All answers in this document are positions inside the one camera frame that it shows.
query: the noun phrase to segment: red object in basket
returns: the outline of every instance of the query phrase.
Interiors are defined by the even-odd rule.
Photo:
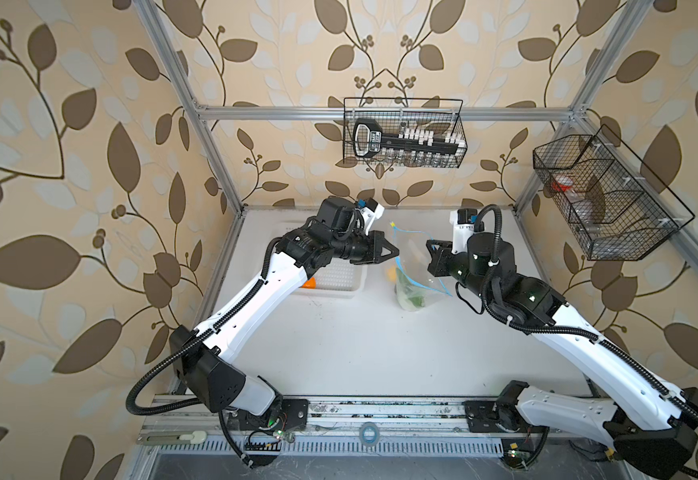
[[[573,179],[565,177],[564,175],[556,176],[552,178],[552,185],[550,188],[552,192],[565,192],[573,188]]]

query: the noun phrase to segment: hanging wire basket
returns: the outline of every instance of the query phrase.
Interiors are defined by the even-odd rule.
[[[638,160],[639,173],[614,154],[619,147]],[[537,147],[533,168],[588,260],[641,260],[695,218],[607,125],[594,135],[568,135]]]
[[[469,148],[461,106],[455,99],[344,98],[344,158],[458,168]]]

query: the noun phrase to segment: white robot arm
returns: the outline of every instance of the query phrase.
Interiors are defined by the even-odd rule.
[[[496,216],[493,233],[484,232],[481,222],[489,211]],[[173,354],[133,387],[127,409],[151,415],[202,402],[212,412],[239,408],[270,425],[279,415],[281,395],[265,380],[234,368],[234,361],[269,313],[333,257],[378,264],[399,253],[382,232],[370,231],[382,212],[372,199],[352,204],[329,198],[304,226],[272,240],[264,268],[241,292],[194,331],[173,332]],[[517,274],[514,249],[500,238],[497,206],[453,211],[450,222],[453,242],[426,243],[432,257],[429,272],[456,278],[481,297],[488,314],[544,342],[610,395],[577,398],[514,380],[496,400],[496,423],[509,430],[520,425],[559,428],[590,438],[655,478],[670,478],[678,470],[696,473],[683,465],[698,441],[698,389],[682,390],[656,376],[605,339],[549,285]],[[135,397],[146,382],[173,362],[198,398],[172,406],[137,406]],[[222,417],[221,426],[228,433]],[[238,454],[254,466],[254,460]]]
[[[496,217],[494,232],[485,232],[482,223],[489,211]],[[650,372],[548,284],[518,274],[514,248],[501,239],[497,206],[453,211],[450,221],[453,242],[426,243],[429,272],[456,278],[480,297],[490,316],[550,346],[610,396],[576,398],[514,380],[496,400],[497,423],[511,430],[521,424],[560,428],[590,438],[654,478],[677,471],[697,476],[684,464],[698,441],[698,389],[680,389]]]

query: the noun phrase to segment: leaf wallpaper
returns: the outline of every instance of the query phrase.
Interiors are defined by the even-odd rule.
[[[99,7],[0,3],[0,478],[117,476],[232,221],[134,9]]]
[[[342,158],[334,124],[220,120],[211,127],[240,198],[258,206],[317,206],[330,195],[374,197],[385,206],[510,205],[532,174],[533,147],[553,133],[542,121],[465,122],[469,150],[453,169]],[[215,178],[205,187],[214,194]]]
[[[565,107],[624,2],[156,0],[198,101]]]
[[[589,114],[643,156],[654,175],[634,166],[648,182],[668,184],[698,216],[698,2],[654,3]],[[584,261],[549,196],[538,192],[523,218],[554,287],[648,368],[698,387],[693,269],[669,243],[640,262]],[[698,217],[688,228],[698,237]]]

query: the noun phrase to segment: plastic bag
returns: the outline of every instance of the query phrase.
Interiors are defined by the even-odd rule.
[[[392,243],[400,249],[396,260],[395,292],[404,310],[414,312],[452,296],[445,284],[426,267],[431,261],[426,241],[434,240],[425,232],[402,230],[392,222]]]

